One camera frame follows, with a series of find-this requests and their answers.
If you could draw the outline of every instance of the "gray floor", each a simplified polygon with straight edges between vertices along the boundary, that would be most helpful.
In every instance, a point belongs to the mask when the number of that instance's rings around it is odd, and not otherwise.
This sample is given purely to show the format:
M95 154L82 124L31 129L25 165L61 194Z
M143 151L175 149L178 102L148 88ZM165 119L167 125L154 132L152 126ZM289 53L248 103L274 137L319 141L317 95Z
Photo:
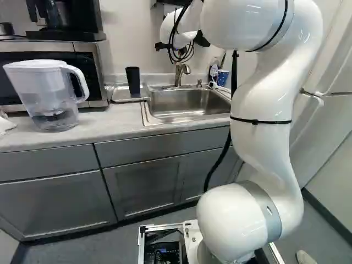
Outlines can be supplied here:
M134 264L141 224L177 223L195 218L195 208L131 224L84 238L31 247L23 264ZM309 205L295 234L276 242L286 264L296 264L294 254L304 249L318 264L351 264L352 248Z

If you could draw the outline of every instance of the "shoe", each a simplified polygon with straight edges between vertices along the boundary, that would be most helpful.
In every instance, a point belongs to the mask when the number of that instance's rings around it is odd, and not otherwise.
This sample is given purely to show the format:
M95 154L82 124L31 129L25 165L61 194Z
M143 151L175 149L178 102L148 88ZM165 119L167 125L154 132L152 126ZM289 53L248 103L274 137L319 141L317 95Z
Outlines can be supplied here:
M317 264L317 262L303 250L297 251L296 258L298 264Z

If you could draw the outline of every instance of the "faucet handle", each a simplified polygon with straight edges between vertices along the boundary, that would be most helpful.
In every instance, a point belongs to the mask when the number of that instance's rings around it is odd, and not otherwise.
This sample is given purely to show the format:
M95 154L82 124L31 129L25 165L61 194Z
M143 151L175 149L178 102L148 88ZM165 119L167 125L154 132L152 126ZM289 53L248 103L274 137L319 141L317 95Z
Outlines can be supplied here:
M197 88L202 87L202 79L197 80L197 85L196 85L196 87L197 87Z

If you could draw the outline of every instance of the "black cup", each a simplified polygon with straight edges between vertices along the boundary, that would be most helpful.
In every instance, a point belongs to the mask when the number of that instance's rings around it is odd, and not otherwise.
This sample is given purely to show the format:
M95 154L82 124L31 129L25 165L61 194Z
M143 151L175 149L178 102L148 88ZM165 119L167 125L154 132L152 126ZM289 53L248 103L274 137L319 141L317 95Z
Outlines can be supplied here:
M126 75L131 95L140 94L139 67L127 67Z

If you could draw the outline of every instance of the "microwave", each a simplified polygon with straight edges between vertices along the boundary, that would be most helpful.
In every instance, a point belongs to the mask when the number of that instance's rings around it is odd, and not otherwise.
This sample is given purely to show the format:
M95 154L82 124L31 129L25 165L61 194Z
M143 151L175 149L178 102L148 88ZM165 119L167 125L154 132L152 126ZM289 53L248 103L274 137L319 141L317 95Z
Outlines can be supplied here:
M80 108L107 107L103 82L102 53L108 51L107 41L36 41L27 39L0 41L0 108L5 112L26 111L8 79L3 65L30 59L57 59L79 68L86 79L89 98ZM81 96L78 80L70 77L77 96Z

